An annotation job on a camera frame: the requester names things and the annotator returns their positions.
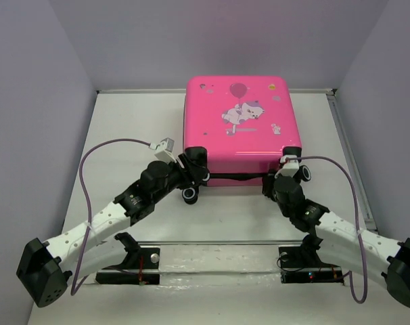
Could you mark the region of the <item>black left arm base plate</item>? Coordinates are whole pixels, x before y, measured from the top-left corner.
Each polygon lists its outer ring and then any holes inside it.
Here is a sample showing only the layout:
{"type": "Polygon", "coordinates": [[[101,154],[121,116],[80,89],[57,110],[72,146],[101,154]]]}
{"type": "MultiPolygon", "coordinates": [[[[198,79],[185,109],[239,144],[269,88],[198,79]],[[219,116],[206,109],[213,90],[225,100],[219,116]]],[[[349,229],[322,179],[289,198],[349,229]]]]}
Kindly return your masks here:
{"type": "Polygon", "coordinates": [[[106,267],[95,275],[98,284],[159,285],[160,247],[142,247],[137,254],[128,254],[124,261],[106,267]]]}

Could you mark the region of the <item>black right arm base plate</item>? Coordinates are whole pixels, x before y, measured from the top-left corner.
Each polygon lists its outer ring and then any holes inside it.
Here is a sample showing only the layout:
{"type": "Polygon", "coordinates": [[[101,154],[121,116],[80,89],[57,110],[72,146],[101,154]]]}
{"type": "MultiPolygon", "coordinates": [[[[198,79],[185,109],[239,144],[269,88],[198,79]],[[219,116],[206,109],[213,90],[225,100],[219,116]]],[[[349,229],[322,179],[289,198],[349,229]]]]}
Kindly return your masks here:
{"type": "Polygon", "coordinates": [[[320,261],[315,251],[301,246],[281,246],[276,265],[282,284],[341,283],[345,273],[337,265],[320,261]]]}

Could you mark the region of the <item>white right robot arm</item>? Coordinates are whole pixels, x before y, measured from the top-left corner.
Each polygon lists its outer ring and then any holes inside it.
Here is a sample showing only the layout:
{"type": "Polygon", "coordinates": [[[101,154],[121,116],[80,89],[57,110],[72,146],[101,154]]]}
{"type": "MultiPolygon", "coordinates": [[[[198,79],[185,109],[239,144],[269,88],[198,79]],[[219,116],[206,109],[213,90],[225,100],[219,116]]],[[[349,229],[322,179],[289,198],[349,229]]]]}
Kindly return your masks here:
{"type": "Polygon", "coordinates": [[[306,234],[300,258],[307,265],[334,264],[385,288],[410,308],[410,238],[398,241],[360,228],[327,207],[305,197],[290,176],[263,177],[263,194],[276,202],[282,215],[306,234]]]}

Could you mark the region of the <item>pink hard-shell suitcase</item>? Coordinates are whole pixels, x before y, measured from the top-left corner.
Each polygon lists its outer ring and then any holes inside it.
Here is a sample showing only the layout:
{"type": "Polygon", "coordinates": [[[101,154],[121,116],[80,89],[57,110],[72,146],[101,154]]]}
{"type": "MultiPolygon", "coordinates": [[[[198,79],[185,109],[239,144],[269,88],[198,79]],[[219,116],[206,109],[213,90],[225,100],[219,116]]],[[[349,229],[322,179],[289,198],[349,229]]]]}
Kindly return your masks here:
{"type": "Polygon", "coordinates": [[[286,81],[203,75],[187,83],[183,151],[209,171],[206,186],[259,186],[284,156],[302,155],[286,81]]]}

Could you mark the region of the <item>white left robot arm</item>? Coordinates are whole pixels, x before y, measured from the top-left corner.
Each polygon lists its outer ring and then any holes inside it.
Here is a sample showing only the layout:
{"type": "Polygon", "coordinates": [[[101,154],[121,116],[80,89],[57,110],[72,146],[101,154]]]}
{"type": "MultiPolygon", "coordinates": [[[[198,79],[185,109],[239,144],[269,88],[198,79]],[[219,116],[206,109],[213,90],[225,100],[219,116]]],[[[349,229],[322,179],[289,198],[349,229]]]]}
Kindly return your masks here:
{"type": "Polygon", "coordinates": [[[173,190],[180,190],[185,202],[196,202],[198,188],[210,179],[206,149],[190,147],[178,156],[162,144],[154,149],[156,160],[100,212],[89,213],[86,221],[63,234],[26,243],[16,275],[37,307],[51,305],[67,290],[75,294],[89,274],[101,269],[95,257],[91,267],[83,261],[103,248],[106,239],[121,244],[114,254],[121,266],[136,264],[139,247],[125,230],[153,213],[173,190]]]}

